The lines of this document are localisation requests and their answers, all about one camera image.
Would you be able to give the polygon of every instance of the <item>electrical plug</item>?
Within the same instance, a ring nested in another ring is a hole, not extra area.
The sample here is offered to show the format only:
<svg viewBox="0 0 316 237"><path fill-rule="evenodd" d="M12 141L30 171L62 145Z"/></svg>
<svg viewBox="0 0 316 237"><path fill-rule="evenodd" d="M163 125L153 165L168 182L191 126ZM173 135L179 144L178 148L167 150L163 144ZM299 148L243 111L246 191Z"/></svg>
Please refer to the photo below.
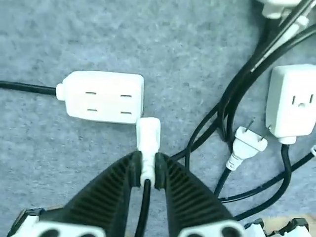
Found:
<svg viewBox="0 0 316 237"><path fill-rule="evenodd" d="M266 127L282 144L311 134L316 123L316 66L288 65L272 70Z"/></svg>
<svg viewBox="0 0 316 237"><path fill-rule="evenodd" d="M239 127L235 133L233 153L226 162L226 168L235 171L245 159L254 157L258 152L263 152L267 145L268 141L249 130L249 127Z"/></svg>
<svg viewBox="0 0 316 237"><path fill-rule="evenodd" d="M76 71L56 86L69 116L135 124L143 113L144 78L138 74Z"/></svg>
<svg viewBox="0 0 316 237"><path fill-rule="evenodd" d="M151 181L155 186L155 157L160 148L161 124L158 118L140 118L136 123L137 149L142 153L142 173L140 184L145 185L145 180Z"/></svg>

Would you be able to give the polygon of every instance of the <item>gray carpet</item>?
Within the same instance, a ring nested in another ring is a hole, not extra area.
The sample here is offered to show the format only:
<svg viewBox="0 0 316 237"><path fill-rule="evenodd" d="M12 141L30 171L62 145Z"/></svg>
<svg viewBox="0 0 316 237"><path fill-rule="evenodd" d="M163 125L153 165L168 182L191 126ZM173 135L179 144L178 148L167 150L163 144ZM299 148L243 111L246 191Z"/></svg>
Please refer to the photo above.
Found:
<svg viewBox="0 0 316 237"><path fill-rule="evenodd" d="M161 151L185 147L203 116L251 55L263 27L254 0L0 0L1 80L55 86L75 70L142 74L144 116L161 120ZM316 64L315 38L275 65ZM262 134L269 72L240 105L235 128ZM136 149L135 127L70 118L51 96L0 91L0 236L23 208L65 204L116 159ZM297 161L315 144L316 133L290 150ZM283 170L280 144L245 161L229 177L222 196L257 187ZM214 134L192 156L192 172L209 188L229 156ZM293 174L273 207L249 218L316 213L316 162ZM269 198L279 184L239 203L233 214ZM127 231L136 228L142 191L133 190ZM167 236L164 193L154 191L147 236Z"/></svg>

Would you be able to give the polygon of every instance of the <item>metal prong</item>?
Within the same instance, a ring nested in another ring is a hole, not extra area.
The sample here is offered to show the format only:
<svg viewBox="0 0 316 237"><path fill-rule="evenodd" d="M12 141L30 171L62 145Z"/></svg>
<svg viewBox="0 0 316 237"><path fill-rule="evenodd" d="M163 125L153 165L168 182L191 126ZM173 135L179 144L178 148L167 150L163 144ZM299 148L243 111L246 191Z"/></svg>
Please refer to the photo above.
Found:
<svg viewBox="0 0 316 237"><path fill-rule="evenodd" d="M266 138L266 136L269 134L271 130L271 125L268 127L267 131L263 134L263 136L261 136L261 139L259 140L259 142L261 142L263 139Z"/></svg>
<svg viewBox="0 0 316 237"><path fill-rule="evenodd" d="M253 122L255 121L255 118L252 119L252 121L250 121L250 123L248 124L248 126L246 127L245 132L247 132L250 128L250 126L253 124Z"/></svg>

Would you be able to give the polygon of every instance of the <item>outlet slot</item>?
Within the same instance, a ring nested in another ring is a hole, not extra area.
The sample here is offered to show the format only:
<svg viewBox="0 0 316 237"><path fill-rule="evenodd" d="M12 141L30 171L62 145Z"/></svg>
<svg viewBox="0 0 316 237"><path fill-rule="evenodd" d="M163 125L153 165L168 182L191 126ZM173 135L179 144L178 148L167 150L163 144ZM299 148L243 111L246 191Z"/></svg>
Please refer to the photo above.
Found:
<svg viewBox="0 0 316 237"><path fill-rule="evenodd" d="M314 100L314 95L312 94L310 97L310 104L313 102L313 100Z"/></svg>

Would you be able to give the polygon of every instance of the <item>white extension cord outlet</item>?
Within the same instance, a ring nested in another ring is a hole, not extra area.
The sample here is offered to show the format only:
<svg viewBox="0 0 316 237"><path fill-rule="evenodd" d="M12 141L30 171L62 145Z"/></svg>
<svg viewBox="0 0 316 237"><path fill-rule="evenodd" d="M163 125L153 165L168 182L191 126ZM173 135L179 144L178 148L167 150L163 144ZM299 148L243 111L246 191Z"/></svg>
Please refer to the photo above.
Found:
<svg viewBox="0 0 316 237"><path fill-rule="evenodd" d="M56 86L69 116L135 124L143 113L144 78L138 74L77 71Z"/></svg>
<svg viewBox="0 0 316 237"><path fill-rule="evenodd" d="M290 65L273 69L266 127L283 144L311 134L316 122L316 66Z"/></svg>

